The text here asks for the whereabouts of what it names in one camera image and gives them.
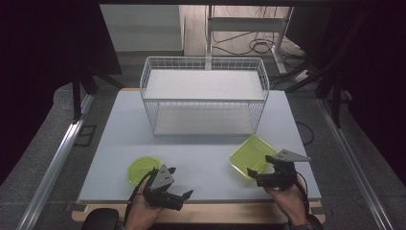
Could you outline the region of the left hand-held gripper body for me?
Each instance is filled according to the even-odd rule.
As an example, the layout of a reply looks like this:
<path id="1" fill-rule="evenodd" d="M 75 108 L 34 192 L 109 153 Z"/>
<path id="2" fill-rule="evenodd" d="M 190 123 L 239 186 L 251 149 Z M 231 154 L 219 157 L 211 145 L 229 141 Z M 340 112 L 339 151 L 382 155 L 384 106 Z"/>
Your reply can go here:
<path id="1" fill-rule="evenodd" d="M 151 207 L 180 211 L 184 201 L 180 199 L 180 195 L 174 195 L 168 191 L 173 182 L 174 178 L 165 164 L 160 169 L 153 169 L 143 191 L 147 203 Z"/>

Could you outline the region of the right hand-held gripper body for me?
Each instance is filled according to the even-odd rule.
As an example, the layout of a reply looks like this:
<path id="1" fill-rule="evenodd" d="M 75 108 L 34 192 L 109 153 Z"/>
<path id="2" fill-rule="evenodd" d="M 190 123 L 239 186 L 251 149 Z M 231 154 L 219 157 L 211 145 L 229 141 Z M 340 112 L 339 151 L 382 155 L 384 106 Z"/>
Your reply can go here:
<path id="1" fill-rule="evenodd" d="M 276 159 L 272 173 L 262 173 L 263 178 L 256 179 L 257 185 L 263 188 L 287 189 L 297 181 L 296 162 L 309 162 L 310 158 L 296 152 L 283 149 L 273 156 Z"/>

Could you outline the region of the rectangular green plastic container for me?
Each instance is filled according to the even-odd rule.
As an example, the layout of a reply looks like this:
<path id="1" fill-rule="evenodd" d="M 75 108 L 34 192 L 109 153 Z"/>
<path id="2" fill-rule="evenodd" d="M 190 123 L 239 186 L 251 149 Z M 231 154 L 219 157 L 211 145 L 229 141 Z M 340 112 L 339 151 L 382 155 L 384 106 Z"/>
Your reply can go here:
<path id="1" fill-rule="evenodd" d="M 266 155 L 273 156 L 276 150 L 258 135 L 250 135 L 230 156 L 231 165 L 245 177 L 248 169 L 261 173 L 267 167 Z"/>

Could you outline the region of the round green plastic container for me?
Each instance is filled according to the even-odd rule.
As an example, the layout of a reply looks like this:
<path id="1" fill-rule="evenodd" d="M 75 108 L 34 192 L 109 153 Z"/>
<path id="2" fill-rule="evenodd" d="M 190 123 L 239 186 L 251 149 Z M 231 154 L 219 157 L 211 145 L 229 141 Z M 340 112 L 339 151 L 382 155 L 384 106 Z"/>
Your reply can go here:
<path id="1" fill-rule="evenodd" d="M 133 161 L 127 168 L 127 181 L 137 186 L 151 170 L 160 168 L 161 160 L 157 157 L 143 156 Z"/>

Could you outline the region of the white wire rack shelf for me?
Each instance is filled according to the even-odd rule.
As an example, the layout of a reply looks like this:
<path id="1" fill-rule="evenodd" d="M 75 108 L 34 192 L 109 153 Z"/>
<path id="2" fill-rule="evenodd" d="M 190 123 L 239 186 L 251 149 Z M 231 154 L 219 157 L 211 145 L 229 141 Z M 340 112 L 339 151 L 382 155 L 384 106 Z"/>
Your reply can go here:
<path id="1" fill-rule="evenodd" d="M 258 57 L 149 57 L 140 90 L 155 135 L 249 135 L 269 79 Z"/>

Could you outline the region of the person's right hand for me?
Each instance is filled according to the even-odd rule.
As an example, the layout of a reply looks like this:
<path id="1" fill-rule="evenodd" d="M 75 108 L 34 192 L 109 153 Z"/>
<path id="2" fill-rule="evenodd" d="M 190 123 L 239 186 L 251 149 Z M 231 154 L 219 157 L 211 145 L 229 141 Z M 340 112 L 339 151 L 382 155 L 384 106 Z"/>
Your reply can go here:
<path id="1" fill-rule="evenodd" d="M 296 185 L 292 185 L 285 190 L 265 188 L 264 191 L 273 197 L 277 206 L 286 215 L 293 227 L 309 224 L 306 218 L 304 199 L 300 189 Z"/>

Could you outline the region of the person's left hand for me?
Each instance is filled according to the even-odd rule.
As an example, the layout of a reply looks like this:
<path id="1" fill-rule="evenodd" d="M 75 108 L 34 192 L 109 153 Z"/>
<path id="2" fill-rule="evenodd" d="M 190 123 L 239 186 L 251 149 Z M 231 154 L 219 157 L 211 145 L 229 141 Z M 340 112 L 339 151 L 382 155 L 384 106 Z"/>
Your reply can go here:
<path id="1" fill-rule="evenodd" d="M 131 209 L 124 225 L 125 230 L 147 230 L 160 217 L 161 207 L 151 207 L 143 195 L 146 182 L 143 182 L 131 201 Z"/>

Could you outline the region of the black metal stand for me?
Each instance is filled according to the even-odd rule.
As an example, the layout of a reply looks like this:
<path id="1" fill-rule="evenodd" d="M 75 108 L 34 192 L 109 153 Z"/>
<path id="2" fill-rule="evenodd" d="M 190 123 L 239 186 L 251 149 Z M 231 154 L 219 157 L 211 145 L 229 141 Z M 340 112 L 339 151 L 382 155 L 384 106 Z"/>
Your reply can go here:
<path id="1" fill-rule="evenodd" d="M 94 95 L 98 91 L 98 86 L 93 79 L 96 76 L 107 83 L 122 89 L 124 85 L 117 80 L 114 80 L 109 75 L 105 74 L 101 70 L 98 70 L 96 67 L 91 66 L 84 66 L 78 68 L 73 73 L 73 80 L 72 80 L 72 89 L 73 89 L 73 123 L 76 124 L 83 112 L 82 112 L 82 105 L 81 105 L 81 92 L 80 88 L 83 87 L 84 91 L 89 95 Z"/>
<path id="2" fill-rule="evenodd" d="M 329 64 L 327 64 L 324 68 L 317 70 L 304 80 L 301 80 L 298 83 L 295 83 L 293 86 L 289 86 L 285 89 L 285 92 L 294 92 L 305 85 L 310 84 L 311 82 L 321 80 L 315 90 L 315 95 L 317 98 L 325 98 L 328 92 L 332 92 L 330 117 L 337 128 L 341 127 L 339 114 L 342 89 L 342 78 L 339 76 L 338 69 L 345 52 L 345 49 L 339 49 Z"/>

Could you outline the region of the white power strip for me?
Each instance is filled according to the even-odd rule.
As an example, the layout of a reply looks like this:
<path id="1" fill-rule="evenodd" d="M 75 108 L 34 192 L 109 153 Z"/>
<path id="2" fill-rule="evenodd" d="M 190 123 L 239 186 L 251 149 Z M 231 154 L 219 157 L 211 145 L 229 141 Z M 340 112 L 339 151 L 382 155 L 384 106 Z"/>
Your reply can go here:
<path id="1" fill-rule="evenodd" d="M 303 72 L 301 72 L 295 79 L 295 82 L 300 82 L 303 81 L 304 79 L 306 79 L 307 77 L 309 77 L 311 75 L 311 72 L 309 70 L 303 70 Z"/>

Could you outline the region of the dark curtain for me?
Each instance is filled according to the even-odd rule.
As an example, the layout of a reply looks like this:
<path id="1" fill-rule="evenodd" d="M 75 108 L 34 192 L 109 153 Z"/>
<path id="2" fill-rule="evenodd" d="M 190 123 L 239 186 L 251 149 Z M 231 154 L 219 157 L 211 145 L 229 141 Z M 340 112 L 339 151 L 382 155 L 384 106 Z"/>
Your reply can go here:
<path id="1" fill-rule="evenodd" d="M 351 95 L 349 110 L 406 185 L 406 0 L 367 0 L 368 17 L 337 71 Z M 295 8 L 286 36 L 316 68 L 325 67 L 344 40 L 356 11 Z"/>
<path id="2" fill-rule="evenodd" d="M 59 87 L 122 73 L 93 0 L 0 0 L 0 184 L 33 140 Z"/>

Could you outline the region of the white cabinet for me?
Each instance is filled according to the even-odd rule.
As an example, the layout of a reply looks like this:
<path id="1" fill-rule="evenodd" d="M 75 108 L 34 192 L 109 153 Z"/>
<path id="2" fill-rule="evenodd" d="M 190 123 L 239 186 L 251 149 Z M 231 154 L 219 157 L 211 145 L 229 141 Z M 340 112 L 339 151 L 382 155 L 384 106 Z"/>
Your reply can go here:
<path id="1" fill-rule="evenodd" d="M 183 51 L 179 5 L 100 5 L 116 52 Z"/>

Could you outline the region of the silver metal rail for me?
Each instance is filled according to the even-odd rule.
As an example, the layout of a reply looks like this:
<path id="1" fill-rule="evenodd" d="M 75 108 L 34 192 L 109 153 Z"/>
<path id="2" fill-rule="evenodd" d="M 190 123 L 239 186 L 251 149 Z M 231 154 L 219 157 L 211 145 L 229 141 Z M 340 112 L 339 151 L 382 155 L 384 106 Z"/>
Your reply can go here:
<path id="1" fill-rule="evenodd" d="M 380 230 L 394 230 L 387 212 L 385 211 L 378 195 L 372 188 L 368 178 L 364 174 L 359 162 L 354 156 L 347 138 L 345 137 L 341 128 L 334 123 L 331 117 L 332 110 L 329 108 L 327 100 L 317 99 L 317 103 L 320 106 L 327 121 L 327 125 L 330 128 L 332 135 L 349 166 L 350 172 L 360 190 L 360 193 L 362 197 L 364 197 L 367 206 L 370 209 L 376 225 Z"/>
<path id="2" fill-rule="evenodd" d="M 69 125 L 47 171 L 44 173 L 31 202 L 29 203 L 23 217 L 19 221 L 16 230 L 33 230 L 40 214 L 53 190 L 56 181 L 61 173 L 65 161 L 73 147 L 79 131 L 83 125 L 84 118 L 88 113 L 94 97 L 86 95 L 79 107 L 79 119 Z"/>

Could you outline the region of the white metal desk frame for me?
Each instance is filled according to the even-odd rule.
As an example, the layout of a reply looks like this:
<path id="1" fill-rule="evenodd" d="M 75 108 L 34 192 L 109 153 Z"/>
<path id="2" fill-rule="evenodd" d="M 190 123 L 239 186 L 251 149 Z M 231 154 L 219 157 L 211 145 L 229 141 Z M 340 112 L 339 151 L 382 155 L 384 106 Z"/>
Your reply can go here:
<path id="1" fill-rule="evenodd" d="M 272 57 L 275 60 L 280 74 L 286 74 L 282 62 L 281 47 L 287 30 L 292 7 L 285 7 L 283 17 L 218 17 L 214 15 L 214 6 L 208 6 L 206 16 L 206 57 L 213 52 L 213 32 L 243 32 L 243 33 L 276 33 L 278 36 L 271 46 Z"/>

